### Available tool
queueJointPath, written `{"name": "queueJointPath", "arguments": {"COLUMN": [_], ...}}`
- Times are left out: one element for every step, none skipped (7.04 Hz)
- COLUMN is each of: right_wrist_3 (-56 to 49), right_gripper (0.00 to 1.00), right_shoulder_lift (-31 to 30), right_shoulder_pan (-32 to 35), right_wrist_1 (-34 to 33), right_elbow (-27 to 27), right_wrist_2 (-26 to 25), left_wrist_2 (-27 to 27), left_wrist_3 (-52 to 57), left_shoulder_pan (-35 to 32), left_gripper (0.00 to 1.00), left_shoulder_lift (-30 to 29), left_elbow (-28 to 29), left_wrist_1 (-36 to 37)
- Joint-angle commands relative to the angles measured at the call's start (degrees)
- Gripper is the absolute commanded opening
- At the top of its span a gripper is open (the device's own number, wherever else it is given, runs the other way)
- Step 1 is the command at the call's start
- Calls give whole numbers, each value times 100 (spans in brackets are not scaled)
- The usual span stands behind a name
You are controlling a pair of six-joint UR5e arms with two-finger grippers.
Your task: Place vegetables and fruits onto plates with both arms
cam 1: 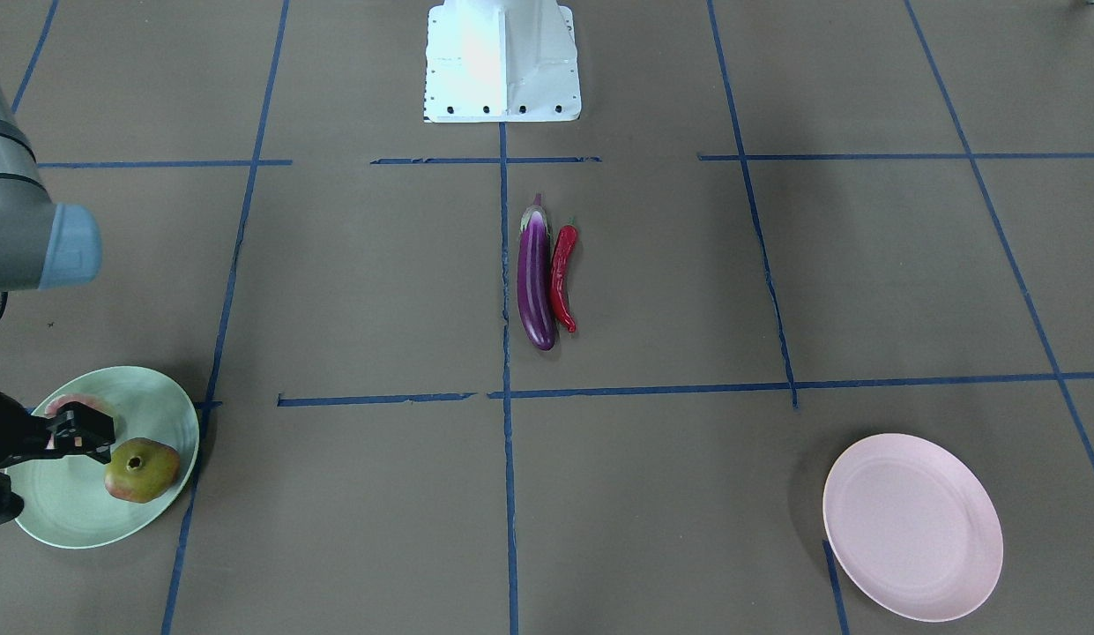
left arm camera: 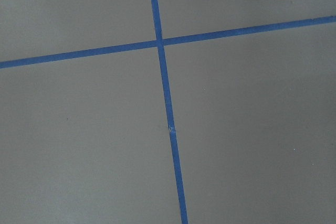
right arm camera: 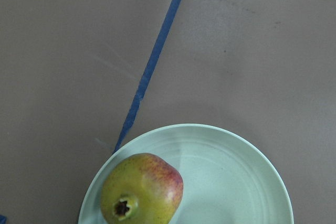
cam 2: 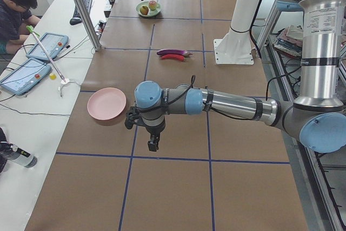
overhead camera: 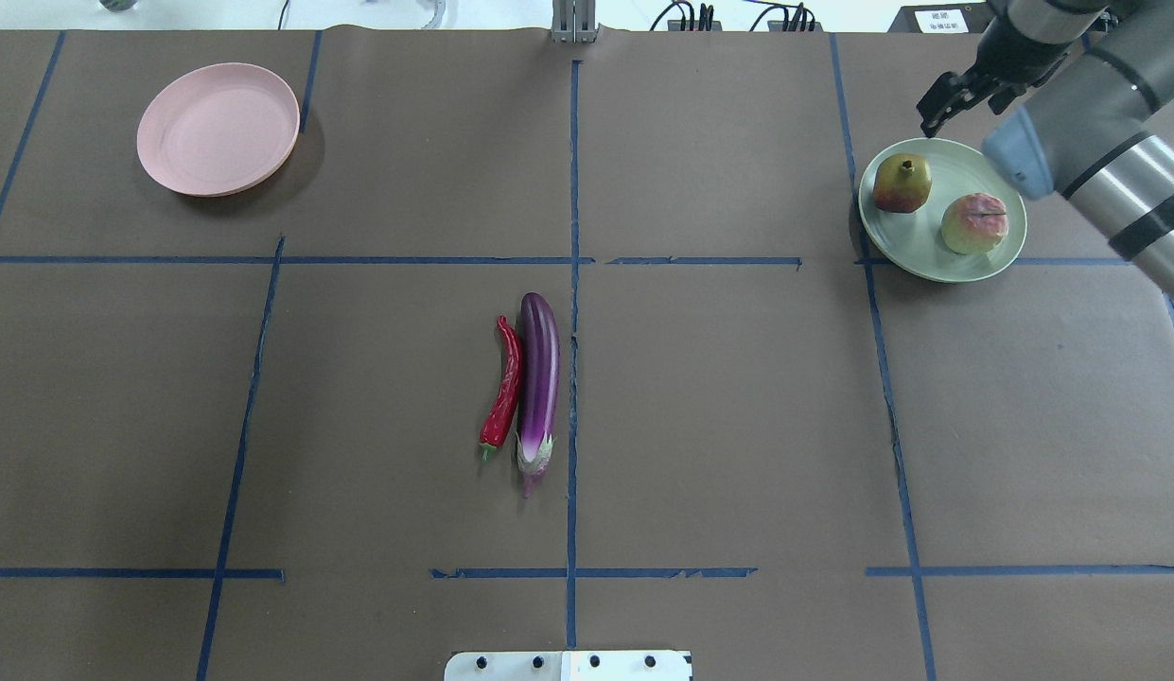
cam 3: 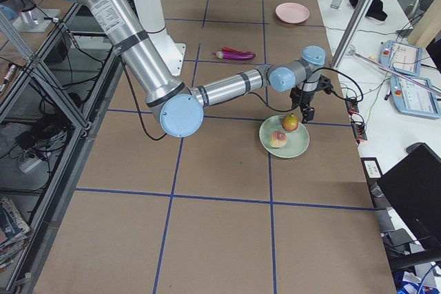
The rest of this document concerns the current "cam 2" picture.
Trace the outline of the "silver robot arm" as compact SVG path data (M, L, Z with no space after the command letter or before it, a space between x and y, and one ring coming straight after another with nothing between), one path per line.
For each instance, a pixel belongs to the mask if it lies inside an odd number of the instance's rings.
M345 0L276 0L276 6L280 11L303 12L299 95L294 101L237 96L192 84L163 89L144 81L135 89L125 127L144 127L150 134L149 150L157 151L166 115L214 111L236 120L262 121L318 153L342 148L345 115L337 82Z

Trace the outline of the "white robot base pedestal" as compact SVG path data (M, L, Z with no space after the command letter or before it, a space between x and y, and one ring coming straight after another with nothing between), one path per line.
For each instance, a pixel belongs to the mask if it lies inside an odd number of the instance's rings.
M236 0L229 32L214 40L216 64L253 65L250 30L260 0Z

